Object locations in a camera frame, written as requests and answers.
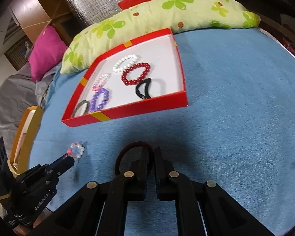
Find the transparent bead ring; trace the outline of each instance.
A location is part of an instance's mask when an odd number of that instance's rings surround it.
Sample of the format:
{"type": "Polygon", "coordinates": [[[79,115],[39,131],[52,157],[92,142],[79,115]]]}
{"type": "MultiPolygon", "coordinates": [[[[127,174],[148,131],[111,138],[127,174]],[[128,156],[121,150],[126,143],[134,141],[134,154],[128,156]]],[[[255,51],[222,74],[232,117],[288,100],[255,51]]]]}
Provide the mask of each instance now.
{"type": "Polygon", "coordinates": [[[67,150],[67,155],[80,159],[84,154],[84,147],[80,143],[73,143],[67,150]]]}
{"type": "Polygon", "coordinates": [[[123,72],[129,67],[131,67],[132,65],[134,65],[137,61],[138,61],[138,56],[135,54],[130,54],[128,56],[125,56],[113,66],[113,71],[115,73],[123,72]]]}
{"type": "Polygon", "coordinates": [[[100,88],[102,88],[109,80],[111,74],[103,74],[101,77],[99,77],[92,86],[92,91],[98,91],[100,88]]]}

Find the wooden cabinet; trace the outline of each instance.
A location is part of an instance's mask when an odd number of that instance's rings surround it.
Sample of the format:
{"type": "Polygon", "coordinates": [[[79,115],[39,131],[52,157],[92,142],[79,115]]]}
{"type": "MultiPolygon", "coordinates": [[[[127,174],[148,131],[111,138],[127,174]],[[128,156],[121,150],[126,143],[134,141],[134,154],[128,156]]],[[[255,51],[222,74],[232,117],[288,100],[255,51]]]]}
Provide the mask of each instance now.
{"type": "Polygon", "coordinates": [[[47,25],[53,26],[67,45],[72,41],[73,36],[61,24],[72,18],[65,0],[13,0],[10,7],[32,43],[47,25]]]}

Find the pink pillow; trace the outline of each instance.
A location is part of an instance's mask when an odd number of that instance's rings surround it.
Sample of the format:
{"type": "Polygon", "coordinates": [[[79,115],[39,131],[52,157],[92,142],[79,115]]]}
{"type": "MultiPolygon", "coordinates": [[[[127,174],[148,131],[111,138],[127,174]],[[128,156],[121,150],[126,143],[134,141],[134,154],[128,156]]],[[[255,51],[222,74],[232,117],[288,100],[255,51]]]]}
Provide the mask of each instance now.
{"type": "Polygon", "coordinates": [[[47,26],[39,34],[29,56],[32,80],[40,81],[45,73],[62,60],[67,48],[56,30],[52,26],[47,26]]]}

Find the green floral pillow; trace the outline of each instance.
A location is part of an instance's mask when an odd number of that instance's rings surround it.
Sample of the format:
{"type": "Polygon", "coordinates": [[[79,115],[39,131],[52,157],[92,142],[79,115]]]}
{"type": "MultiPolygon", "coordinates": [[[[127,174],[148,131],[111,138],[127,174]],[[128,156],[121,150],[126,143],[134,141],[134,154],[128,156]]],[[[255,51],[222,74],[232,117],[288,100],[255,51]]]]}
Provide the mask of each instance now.
{"type": "Polygon", "coordinates": [[[102,53],[160,29],[180,33],[209,27],[251,28],[259,22],[258,15],[234,0],[152,0],[77,34],[63,56],[61,73],[84,70],[102,53]]]}

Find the bed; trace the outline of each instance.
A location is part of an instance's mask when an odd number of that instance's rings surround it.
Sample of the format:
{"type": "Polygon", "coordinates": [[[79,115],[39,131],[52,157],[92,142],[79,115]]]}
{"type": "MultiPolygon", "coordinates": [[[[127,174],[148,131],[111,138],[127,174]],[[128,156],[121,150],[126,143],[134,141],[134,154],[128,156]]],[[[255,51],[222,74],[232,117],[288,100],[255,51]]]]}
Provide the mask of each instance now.
{"type": "MultiPolygon", "coordinates": [[[[146,141],[192,180],[216,180],[284,235],[295,226],[295,58],[256,28],[195,30],[175,40],[189,100],[184,108],[69,128],[60,119],[84,72],[61,75],[58,68],[30,167],[54,161],[76,141],[86,150],[60,177],[49,208],[88,181],[110,181],[119,151],[146,141]]],[[[149,179],[147,199],[128,205],[125,235],[177,235],[174,203],[159,202],[149,179]]]]}
{"type": "Polygon", "coordinates": [[[44,74],[41,81],[35,82],[32,81],[30,64],[26,63],[0,86],[0,136],[3,136],[8,156],[25,109],[37,105],[44,107],[55,71],[56,67],[44,74]]]}

